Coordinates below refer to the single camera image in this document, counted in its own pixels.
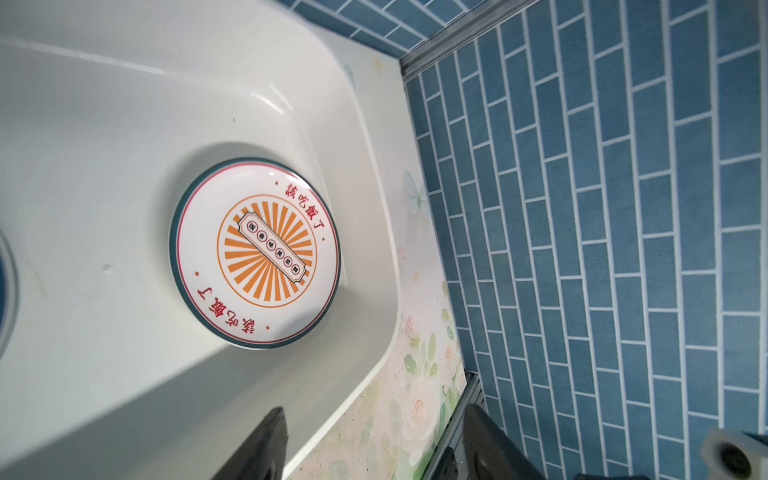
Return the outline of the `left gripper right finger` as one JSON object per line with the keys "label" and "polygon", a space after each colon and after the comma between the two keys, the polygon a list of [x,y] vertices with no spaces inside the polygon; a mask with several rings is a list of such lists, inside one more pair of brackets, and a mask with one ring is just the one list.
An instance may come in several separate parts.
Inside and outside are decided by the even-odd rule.
{"label": "left gripper right finger", "polygon": [[470,479],[543,480],[536,467],[476,404],[465,410],[463,446]]}

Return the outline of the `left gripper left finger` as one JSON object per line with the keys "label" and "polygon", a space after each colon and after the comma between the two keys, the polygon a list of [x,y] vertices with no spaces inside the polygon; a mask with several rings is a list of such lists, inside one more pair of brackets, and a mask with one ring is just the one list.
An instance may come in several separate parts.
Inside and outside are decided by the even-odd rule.
{"label": "left gripper left finger", "polygon": [[214,480],[280,480],[288,429],[282,407],[273,408],[213,476]]}

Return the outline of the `orange sunburst plate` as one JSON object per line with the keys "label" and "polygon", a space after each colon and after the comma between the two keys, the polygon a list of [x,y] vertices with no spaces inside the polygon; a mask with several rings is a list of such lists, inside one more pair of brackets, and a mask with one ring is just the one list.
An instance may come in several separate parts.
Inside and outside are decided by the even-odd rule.
{"label": "orange sunburst plate", "polygon": [[194,317],[250,350],[287,346],[327,314],[341,245],[326,202],[293,169],[263,158],[218,163],[175,208],[169,255]]}
{"label": "orange sunburst plate", "polygon": [[1,356],[10,343],[18,315],[20,287],[11,246],[1,233]]}

